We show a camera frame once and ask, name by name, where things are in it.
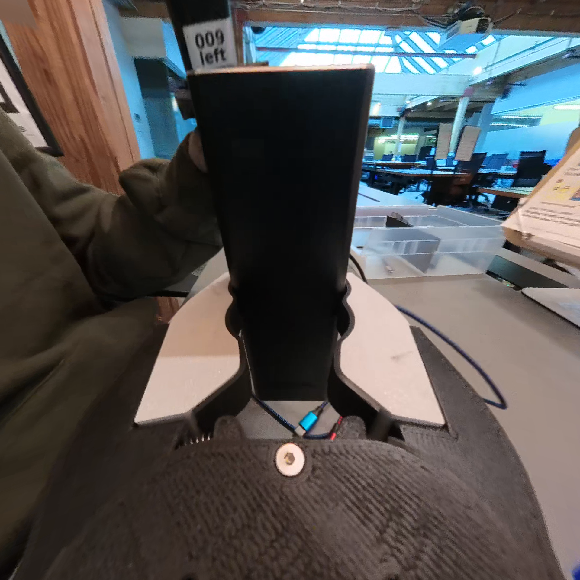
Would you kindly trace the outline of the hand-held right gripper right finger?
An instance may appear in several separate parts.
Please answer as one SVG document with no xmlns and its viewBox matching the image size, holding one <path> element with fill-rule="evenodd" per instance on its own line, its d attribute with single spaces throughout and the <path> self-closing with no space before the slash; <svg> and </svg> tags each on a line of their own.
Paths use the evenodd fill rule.
<svg viewBox="0 0 580 580">
<path fill-rule="evenodd" d="M 446 418 L 407 319 L 348 273 L 328 399 L 339 415 L 440 429 Z"/>
</svg>

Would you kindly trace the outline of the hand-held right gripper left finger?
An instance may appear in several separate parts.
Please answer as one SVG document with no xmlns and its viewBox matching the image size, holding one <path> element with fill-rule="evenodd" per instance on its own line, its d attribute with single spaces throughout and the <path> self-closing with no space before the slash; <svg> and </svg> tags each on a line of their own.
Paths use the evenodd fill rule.
<svg viewBox="0 0 580 580">
<path fill-rule="evenodd" d="M 252 387 L 230 276 L 221 275 L 172 318 L 134 416 L 138 426 L 194 419 L 214 426 L 238 415 Z"/>
</svg>

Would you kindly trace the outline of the black USB hub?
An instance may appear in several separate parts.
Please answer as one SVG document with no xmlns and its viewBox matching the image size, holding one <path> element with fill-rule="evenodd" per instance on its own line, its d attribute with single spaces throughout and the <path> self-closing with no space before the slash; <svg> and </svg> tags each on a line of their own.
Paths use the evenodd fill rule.
<svg viewBox="0 0 580 580">
<path fill-rule="evenodd" d="M 188 75 L 262 399 L 327 396 L 374 75 L 371 64 Z"/>
</svg>

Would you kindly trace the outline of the grey desk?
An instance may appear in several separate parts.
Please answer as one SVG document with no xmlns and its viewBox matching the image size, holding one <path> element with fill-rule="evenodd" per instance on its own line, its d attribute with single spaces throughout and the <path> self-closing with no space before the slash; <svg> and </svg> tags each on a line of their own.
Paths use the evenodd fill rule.
<svg viewBox="0 0 580 580">
<path fill-rule="evenodd" d="M 579 288 L 579 279 L 509 250 L 497 256 Z M 473 357 L 504 395 L 491 408 L 527 470 L 568 579 L 579 547 L 579 329 L 484 274 L 369 280 Z"/>
</svg>

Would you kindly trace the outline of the person's left hand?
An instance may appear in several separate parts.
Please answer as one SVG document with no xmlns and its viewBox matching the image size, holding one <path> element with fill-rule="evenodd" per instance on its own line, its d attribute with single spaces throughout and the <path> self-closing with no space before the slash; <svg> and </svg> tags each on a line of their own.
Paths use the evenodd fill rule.
<svg viewBox="0 0 580 580">
<path fill-rule="evenodd" d="M 198 129 L 196 128 L 187 136 L 187 149 L 195 167 L 202 173 L 208 174 L 208 167 L 205 160 L 202 140 Z"/>
</svg>

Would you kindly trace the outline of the clear plastic organizer box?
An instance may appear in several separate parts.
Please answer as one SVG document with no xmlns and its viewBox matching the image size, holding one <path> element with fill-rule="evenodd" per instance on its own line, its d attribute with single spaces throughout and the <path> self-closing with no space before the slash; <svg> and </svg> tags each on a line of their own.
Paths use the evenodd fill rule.
<svg viewBox="0 0 580 580">
<path fill-rule="evenodd" d="M 351 254 L 368 280 L 485 273 L 506 241 L 500 221 L 448 207 L 358 207 Z"/>
</svg>

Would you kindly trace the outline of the person's olive hoodie torso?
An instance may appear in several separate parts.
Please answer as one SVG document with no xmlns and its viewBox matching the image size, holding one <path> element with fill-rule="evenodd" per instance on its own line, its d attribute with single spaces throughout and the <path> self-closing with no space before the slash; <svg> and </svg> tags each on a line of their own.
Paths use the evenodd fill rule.
<svg viewBox="0 0 580 580">
<path fill-rule="evenodd" d="M 77 180 L 1 112 L 1 579 L 78 424 L 160 325 L 153 294 L 115 299 L 92 283 L 87 251 L 119 196 Z"/>
</svg>

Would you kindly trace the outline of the wooden pillar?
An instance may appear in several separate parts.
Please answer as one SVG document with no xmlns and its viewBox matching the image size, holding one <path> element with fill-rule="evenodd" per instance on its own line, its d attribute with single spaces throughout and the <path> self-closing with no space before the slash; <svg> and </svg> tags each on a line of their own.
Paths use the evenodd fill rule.
<svg viewBox="0 0 580 580">
<path fill-rule="evenodd" d="M 1 1 L 1 22 L 61 162 L 120 194 L 141 155 L 103 1 Z"/>
</svg>

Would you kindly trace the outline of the black flat box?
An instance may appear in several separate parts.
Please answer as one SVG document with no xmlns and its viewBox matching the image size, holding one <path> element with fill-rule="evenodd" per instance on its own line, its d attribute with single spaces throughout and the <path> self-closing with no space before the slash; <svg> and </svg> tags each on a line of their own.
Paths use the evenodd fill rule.
<svg viewBox="0 0 580 580">
<path fill-rule="evenodd" d="M 534 272 L 525 266 L 511 262 L 504 257 L 492 259 L 486 274 L 498 281 L 510 283 L 517 289 L 524 288 L 566 288 L 564 284 Z"/>
</svg>

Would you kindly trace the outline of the white stand base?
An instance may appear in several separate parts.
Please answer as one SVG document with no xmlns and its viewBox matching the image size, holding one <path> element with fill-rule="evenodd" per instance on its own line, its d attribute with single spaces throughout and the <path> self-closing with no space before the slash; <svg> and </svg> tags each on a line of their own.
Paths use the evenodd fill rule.
<svg viewBox="0 0 580 580">
<path fill-rule="evenodd" d="M 578 288 L 523 288 L 521 293 L 579 328 Z"/>
</svg>

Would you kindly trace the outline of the whiteboard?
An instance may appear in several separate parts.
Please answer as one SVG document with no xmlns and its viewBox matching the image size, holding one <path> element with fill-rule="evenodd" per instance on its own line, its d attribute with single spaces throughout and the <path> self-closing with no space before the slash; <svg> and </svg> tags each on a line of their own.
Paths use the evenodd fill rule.
<svg viewBox="0 0 580 580">
<path fill-rule="evenodd" d="M 457 162 L 469 162 L 475 146 L 481 134 L 481 128 L 466 125 L 462 128 L 459 141 L 456 145 L 454 160 Z"/>
</svg>

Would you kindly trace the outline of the black framed wall notice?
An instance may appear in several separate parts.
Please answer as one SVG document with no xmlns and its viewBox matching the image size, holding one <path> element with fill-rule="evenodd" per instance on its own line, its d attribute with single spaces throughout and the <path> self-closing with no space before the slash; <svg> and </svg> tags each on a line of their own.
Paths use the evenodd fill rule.
<svg viewBox="0 0 580 580">
<path fill-rule="evenodd" d="M 16 124 L 34 148 L 54 157 L 64 155 L 3 37 L 1 110 Z"/>
</svg>

